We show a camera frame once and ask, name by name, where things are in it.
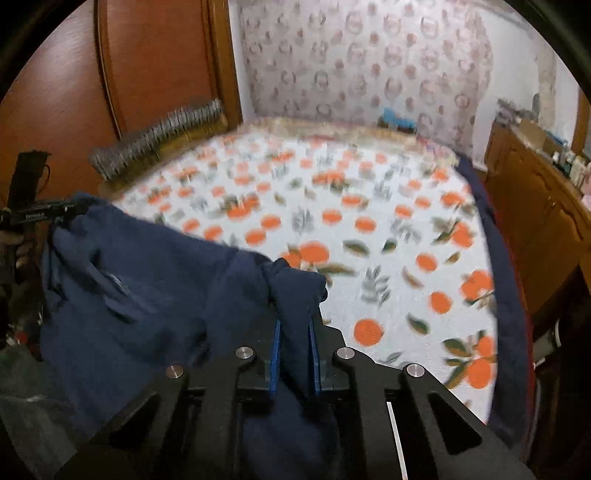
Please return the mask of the orange print bed sheet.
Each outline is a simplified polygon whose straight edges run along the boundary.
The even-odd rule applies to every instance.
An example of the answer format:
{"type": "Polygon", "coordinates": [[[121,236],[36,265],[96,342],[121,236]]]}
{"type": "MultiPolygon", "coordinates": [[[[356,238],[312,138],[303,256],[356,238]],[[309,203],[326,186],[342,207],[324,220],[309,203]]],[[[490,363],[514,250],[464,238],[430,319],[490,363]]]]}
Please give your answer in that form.
{"type": "Polygon", "coordinates": [[[321,274],[322,319],[376,362],[424,365],[480,419],[497,376],[483,221],[448,148],[263,121],[175,156],[120,194],[135,217],[321,274]]]}

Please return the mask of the blue box at headboard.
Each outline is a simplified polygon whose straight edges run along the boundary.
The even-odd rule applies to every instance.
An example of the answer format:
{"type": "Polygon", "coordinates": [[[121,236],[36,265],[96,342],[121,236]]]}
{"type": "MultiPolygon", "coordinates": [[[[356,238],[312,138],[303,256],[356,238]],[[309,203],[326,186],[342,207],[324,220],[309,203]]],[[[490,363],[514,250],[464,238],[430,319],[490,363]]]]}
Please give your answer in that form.
{"type": "Polygon", "coordinates": [[[378,119],[378,127],[405,134],[415,134],[417,132],[417,123],[414,120],[404,118],[390,108],[384,108],[378,119]]]}

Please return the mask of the navy blanket at bed edge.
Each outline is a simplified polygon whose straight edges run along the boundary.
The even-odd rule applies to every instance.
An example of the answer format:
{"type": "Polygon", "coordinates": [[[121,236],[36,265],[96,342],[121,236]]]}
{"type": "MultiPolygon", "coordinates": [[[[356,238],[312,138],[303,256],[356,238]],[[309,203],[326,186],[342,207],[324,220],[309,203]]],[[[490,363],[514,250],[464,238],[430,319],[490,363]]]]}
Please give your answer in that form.
{"type": "Polygon", "coordinates": [[[471,187],[492,265],[497,319],[497,379],[488,425],[514,452],[526,446],[533,415],[531,329],[521,301],[510,252],[497,226],[484,184],[468,157],[456,167],[471,187]]]}

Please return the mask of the grey patterned pillow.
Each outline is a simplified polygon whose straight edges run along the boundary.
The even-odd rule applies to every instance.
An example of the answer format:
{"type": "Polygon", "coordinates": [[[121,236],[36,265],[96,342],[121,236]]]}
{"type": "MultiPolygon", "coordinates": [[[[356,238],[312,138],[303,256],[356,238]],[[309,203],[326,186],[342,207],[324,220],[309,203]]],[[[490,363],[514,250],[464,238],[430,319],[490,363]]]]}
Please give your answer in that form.
{"type": "Polygon", "coordinates": [[[228,120],[219,99],[188,104],[127,134],[114,146],[95,150],[88,161],[106,183],[131,182],[169,154],[226,131],[228,120]]]}

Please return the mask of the wooden sideboard cabinet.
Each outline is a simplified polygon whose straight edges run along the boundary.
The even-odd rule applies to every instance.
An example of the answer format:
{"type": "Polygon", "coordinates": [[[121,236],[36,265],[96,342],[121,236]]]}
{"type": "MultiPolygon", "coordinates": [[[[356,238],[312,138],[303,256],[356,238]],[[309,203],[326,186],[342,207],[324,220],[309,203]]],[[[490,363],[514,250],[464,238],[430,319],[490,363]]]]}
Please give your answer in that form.
{"type": "Polygon", "coordinates": [[[590,212],[574,187],[513,129],[495,122],[485,187],[535,314],[590,259],[590,212]]]}

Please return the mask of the brown wooden wardrobe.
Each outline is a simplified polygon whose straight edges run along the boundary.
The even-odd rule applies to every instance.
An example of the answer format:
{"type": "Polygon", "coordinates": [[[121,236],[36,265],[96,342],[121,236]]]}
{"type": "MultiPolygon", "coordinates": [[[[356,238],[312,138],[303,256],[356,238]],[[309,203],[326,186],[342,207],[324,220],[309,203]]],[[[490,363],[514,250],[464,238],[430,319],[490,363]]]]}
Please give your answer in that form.
{"type": "Polygon", "coordinates": [[[242,108],[225,1],[5,1],[1,5],[1,184],[20,152],[50,155],[46,197],[97,191],[88,164],[189,103],[242,108]]]}

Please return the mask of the floral wall cloth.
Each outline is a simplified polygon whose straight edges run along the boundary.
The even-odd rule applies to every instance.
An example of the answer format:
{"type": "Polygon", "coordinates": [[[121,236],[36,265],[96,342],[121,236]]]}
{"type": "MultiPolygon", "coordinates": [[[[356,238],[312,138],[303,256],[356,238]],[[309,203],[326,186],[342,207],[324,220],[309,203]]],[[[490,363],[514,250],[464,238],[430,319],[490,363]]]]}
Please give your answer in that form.
{"type": "Polygon", "coordinates": [[[375,125],[386,110],[420,135],[473,150],[493,66],[469,1],[242,1],[254,111],[375,125]]]}

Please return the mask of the navy blue shirt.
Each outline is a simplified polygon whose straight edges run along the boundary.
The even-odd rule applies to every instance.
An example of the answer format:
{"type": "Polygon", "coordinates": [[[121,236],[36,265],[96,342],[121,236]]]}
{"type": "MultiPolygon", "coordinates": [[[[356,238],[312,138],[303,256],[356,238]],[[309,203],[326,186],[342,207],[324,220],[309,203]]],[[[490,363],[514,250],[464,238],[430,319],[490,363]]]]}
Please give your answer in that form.
{"type": "Polygon", "coordinates": [[[84,435],[96,434],[169,365],[232,353],[263,326],[280,334],[280,380],[270,414],[245,422],[246,465],[257,479],[335,478],[337,431],[308,364],[311,319],[327,296],[322,275],[97,199],[50,227],[42,272],[41,354],[84,435]]]}

